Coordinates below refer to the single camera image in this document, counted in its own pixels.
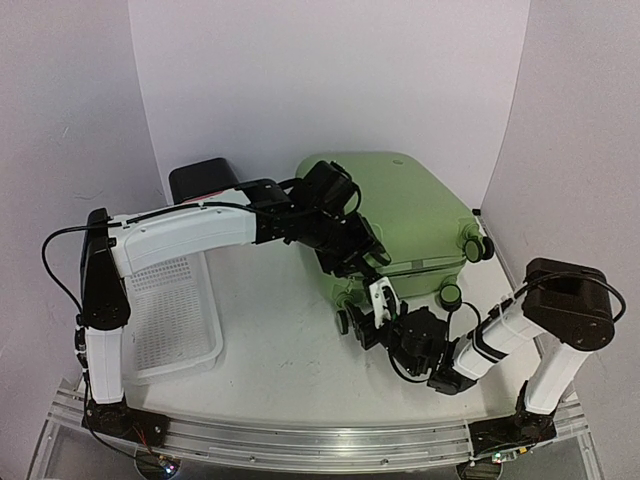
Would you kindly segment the green hard-shell suitcase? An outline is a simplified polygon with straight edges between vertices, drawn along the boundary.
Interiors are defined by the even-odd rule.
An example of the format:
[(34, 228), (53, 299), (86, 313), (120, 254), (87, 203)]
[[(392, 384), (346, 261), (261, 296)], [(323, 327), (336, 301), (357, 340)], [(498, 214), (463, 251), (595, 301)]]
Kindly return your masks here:
[(475, 215), (418, 160), (396, 152), (342, 152), (312, 155), (296, 170), (300, 178), (319, 161), (334, 161), (361, 190), (363, 215), (391, 259), (380, 267), (401, 300), (436, 293), (447, 305), (467, 263), (493, 257), (493, 241)]

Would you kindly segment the white perforated plastic basket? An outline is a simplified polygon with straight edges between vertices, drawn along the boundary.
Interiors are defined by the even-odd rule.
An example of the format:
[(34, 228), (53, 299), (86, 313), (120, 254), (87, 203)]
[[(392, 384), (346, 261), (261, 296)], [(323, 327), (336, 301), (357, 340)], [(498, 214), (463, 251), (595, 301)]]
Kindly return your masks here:
[(125, 279), (131, 316), (123, 378), (146, 386), (212, 369), (224, 346), (204, 254), (164, 261)]

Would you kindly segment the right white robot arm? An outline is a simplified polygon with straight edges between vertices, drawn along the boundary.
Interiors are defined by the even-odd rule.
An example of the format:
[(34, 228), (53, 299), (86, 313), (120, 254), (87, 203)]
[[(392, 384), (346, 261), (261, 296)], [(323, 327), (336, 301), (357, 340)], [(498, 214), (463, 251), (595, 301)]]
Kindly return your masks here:
[(611, 343), (627, 310), (603, 272), (548, 258), (531, 260), (522, 286), (486, 315), (471, 305), (476, 324), (457, 338), (450, 335), (450, 317), (441, 319), (427, 307), (410, 309), (388, 281), (375, 286), (373, 305), (365, 313), (345, 301), (337, 311), (340, 333), (354, 332), (365, 350), (383, 346), (402, 380), (449, 396), (473, 387), (537, 337), (554, 337), (556, 345), (525, 382), (517, 410), (504, 420), (503, 433), (514, 443), (540, 430), (542, 416), (556, 410), (589, 355)]

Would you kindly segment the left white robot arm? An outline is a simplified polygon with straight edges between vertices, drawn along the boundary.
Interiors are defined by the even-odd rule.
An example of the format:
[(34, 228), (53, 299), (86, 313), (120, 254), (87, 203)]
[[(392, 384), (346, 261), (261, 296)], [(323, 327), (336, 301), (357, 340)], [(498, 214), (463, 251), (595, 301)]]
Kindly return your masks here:
[(127, 384), (151, 384), (213, 367), (224, 346), (206, 253), (297, 242), (335, 277), (362, 275), (379, 292), (390, 259), (360, 213), (349, 180), (258, 180), (145, 213), (90, 213), (78, 227), (76, 356), (114, 437), (134, 428)]

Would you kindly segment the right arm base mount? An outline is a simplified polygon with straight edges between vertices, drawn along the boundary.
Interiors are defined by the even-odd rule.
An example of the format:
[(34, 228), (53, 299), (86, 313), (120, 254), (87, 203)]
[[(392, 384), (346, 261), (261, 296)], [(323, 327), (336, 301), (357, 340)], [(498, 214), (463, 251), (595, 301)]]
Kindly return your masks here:
[(474, 459), (519, 448), (528, 448), (556, 437), (556, 410), (547, 414), (534, 413), (519, 398), (511, 415), (475, 421), (469, 425)]

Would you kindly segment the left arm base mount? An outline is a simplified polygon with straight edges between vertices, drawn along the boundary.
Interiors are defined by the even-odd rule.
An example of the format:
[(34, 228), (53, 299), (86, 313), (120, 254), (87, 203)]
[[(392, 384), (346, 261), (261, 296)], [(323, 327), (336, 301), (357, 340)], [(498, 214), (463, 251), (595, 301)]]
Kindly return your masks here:
[(148, 447), (164, 445), (169, 423), (167, 415), (131, 408), (124, 402), (90, 401), (82, 420), (82, 426), (95, 433)]

